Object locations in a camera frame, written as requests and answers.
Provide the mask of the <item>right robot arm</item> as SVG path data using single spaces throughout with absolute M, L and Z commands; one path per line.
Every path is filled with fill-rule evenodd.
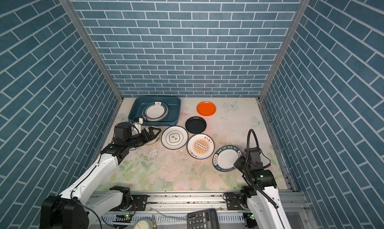
M 240 190 L 241 205 L 249 209 L 260 229 L 290 229 L 273 173 L 264 168 L 257 147 L 245 149 L 234 163 L 246 186 Z

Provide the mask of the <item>orange small plate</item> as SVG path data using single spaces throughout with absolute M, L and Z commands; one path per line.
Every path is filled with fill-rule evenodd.
M 209 101 L 203 101 L 197 105 L 197 112 L 202 116 L 211 116 L 215 114 L 216 110 L 216 106 Z

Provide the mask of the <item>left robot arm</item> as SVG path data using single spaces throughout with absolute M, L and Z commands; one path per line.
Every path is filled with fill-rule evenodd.
M 112 209 L 130 212 L 135 206 L 128 187 L 113 186 L 103 196 L 89 202 L 91 195 L 128 154 L 155 140 L 161 129 L 149 126 L 139 130 L 131 122 L 115 125 L 111 143 L 101 150 L 93 165 L 57 196 L 47 197 L 41 206 L 41 229 L 87 229 Z

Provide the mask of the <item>green rim plate white lettering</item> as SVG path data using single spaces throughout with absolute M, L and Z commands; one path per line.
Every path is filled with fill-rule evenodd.
M 213 166 L 222 173 L 233 171 L 236 169 L 234 164 L 241 155 L 242 152 L 238 147 L 225 145 L 214 153 Z

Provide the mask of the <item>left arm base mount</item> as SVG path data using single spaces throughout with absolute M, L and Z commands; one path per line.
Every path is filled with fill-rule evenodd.
M 148 201 L 148 195 L 132 195 L 130 201 L 127 204 L 118 206 L 118 211 L 145 211 Z

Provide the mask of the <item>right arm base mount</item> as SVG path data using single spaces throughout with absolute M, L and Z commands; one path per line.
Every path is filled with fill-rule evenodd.
M 229 211 L 239 211 L 239 210 L 248 210 L 246 203 L 246 194 L 244 192 L 237 193 L 224 193 L 222 195 L 223 200 L 226 203 L 227 210 Z

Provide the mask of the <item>white plate cloud emblem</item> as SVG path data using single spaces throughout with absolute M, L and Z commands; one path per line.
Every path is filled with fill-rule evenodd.
M 187 144 L 189 135 L 186 129 L 181 126 L 167 128 L 161 137 L 163 146 L 170 150 L 177 150 Z

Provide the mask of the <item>white plate orange sunburst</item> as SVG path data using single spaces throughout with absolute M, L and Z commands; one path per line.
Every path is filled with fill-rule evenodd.
M 213 155 L 214 151 L 215 143 L 206 134 L 193 135 L 187 142 L 187 152 L 194 159 L 207 159 Z

